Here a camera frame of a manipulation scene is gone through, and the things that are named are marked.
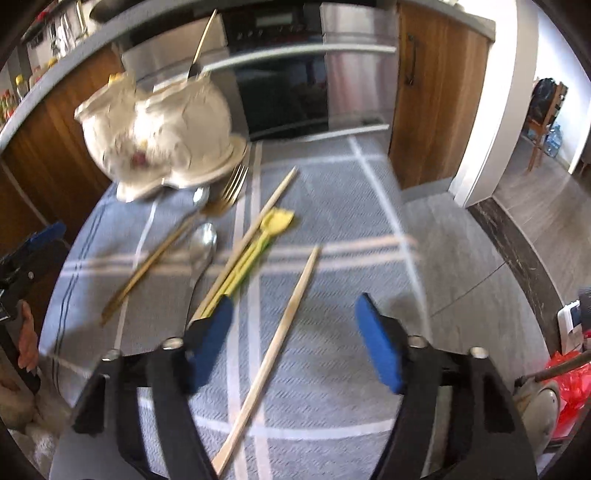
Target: red plastic bag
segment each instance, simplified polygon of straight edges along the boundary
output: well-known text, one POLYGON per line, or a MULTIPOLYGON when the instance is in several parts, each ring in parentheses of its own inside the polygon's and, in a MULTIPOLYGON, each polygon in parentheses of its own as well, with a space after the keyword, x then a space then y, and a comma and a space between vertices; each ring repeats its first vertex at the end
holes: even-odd
MULTIPOLYGON (((571 360, 577 355, 580 355, 577 351, 569 352, 566 355, 556 352, 546 365, 546 368, 571 360)), ((568 434, 579 410, 591 394, 591 364, 585 364, 580 368, 554 377, 553 380, 556 380, 560 387, 561 408, 554 437, 562 437, 568 434)))

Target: gray tile floor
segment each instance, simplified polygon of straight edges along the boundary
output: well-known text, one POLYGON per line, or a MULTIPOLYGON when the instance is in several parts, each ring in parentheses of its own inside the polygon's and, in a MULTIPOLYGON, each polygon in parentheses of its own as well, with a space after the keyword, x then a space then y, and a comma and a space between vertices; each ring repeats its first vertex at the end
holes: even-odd
POLYGON ((405 210, 420 244, 435 346, 462 353, 485 347, 510 389, 517 377, 543 368, 548 350, 530 305, 470 213, 448 193, 405 210))
POLYGON ((569 175, 546 155, 526 173, 530 155, 531 146, 519 139, 494 198, 532 243, 563 301, 570 302, 580 287, 591 285, 591 181, 569 175))

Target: white ceramic pot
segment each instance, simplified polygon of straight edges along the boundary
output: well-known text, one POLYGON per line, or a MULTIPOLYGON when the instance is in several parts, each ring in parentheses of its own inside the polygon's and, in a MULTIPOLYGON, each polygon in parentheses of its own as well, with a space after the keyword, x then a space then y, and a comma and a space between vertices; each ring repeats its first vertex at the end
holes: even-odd
POLYGON ((229 172, 246 153, 209 75, 150 95, 123 75, 76 109, 91 157, 129 202, 162 185, 185 188, 229 172))

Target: oven display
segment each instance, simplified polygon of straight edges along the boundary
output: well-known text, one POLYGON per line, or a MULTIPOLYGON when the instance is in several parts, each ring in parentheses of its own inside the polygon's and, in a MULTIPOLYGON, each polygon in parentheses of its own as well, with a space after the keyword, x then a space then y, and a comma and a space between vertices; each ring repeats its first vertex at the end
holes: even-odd
POLYGON ((257 28, 277 27, 279 25, 291 25, 294 21, 294 14, 292 12, 267 15, 266 17, 257 17, 255 19, 257 28))

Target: gray plaid tablecloth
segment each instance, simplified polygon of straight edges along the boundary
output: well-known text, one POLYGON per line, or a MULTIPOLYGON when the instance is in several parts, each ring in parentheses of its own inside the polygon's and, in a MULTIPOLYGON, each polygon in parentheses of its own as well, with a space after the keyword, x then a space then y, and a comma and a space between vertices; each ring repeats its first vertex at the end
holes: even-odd
MULTIPOLYGON (((353 305, 369 292, 409 333, 428 326, 413 243, 403 239, 400 196, 388 159, 371 137, 253 146, 245 196, 214 221, 217 255, 198 285, 213 283, 251 219, 293 167, 299 174, 279 206, 295 225, 268 250, 235 299, 235 318, 211 382, 190 399, 213 457, 250 382, 314 244, 323 251, 258 414, 226 478, 368 478, 399 406, 377 379, 353 305)), ((187 244, 155 266, 104 328, 110 295, 191 208, 190 191, 163 190, 142 202, 116 201, 112 186, 81 230, 57 282, 41 334, 42 366, 74 404, 99 356, 129 355, 182 334, 190 275, 187 244)), ((152 469, 166 475, 149 389, 139 390, 152 469)))

